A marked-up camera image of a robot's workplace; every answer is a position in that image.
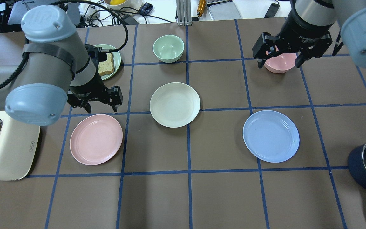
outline yellow object in bowl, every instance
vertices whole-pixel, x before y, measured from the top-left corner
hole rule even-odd
[[[111,0],[109,4],[116,6],[116,5],[124,3],[125,1],[126,0]]]

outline brown table surface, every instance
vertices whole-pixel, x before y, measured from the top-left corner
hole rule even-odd
[[[0,181],[4,228],[366,228],[366,190],[350,176],[347,156],[366,142],[366,69],[346,48],[336,57],[305,62],[285,74],[258,69],[252,46],[261,32],[276,34],[283,18],[128,26],[123,64],[105,81],[120,85],[119,113],[91,103],[92,114],[116,118],[125,139],[102,165],[71,155],[75,126],[90,114],[66,106],[42,127],[34,170]],[[122,27],[78,29],[91,45],[118,47]],[[335,39],[338,27],[331,33]],[[186,45],[174,64],[160,63],[154,41],[166,34]],[[0,65],[19,64],[24,34],[0,34]],[[199,94],[201,110],[181,128],[158,124],[149,112],[153,92],[183,82]],[[258,160],[244,144],[251,113],[279,111],[296,124],[300,146],[282,163]]]

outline green bowl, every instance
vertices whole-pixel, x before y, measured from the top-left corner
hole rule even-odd
[[[161,36],[153,44],[153,53],[165,63],[177,61],[183,55],[183,50],[183,40],[175,35]]]

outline green plate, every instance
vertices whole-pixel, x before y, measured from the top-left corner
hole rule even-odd
[[[94,45],[95,47],[101,47],[103,49],[115,49],[114,46],[112,45]],[[119,67],[121,66],[121,54],[119,52],[113,52],[113,57],[114,57],[114,68],[115,71],[111,74],[105,74],[101,77],[102,80],[107,80],[109,78],[111,78],[113,75],[115,75],[115,73],[118,71]]]

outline pink plate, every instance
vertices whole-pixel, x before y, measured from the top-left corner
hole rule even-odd
[[[106,114],[96,114],[81,121],[70,137],[73,157],[85,165],[99,165],[111,159],[122,143],[119,122]]]

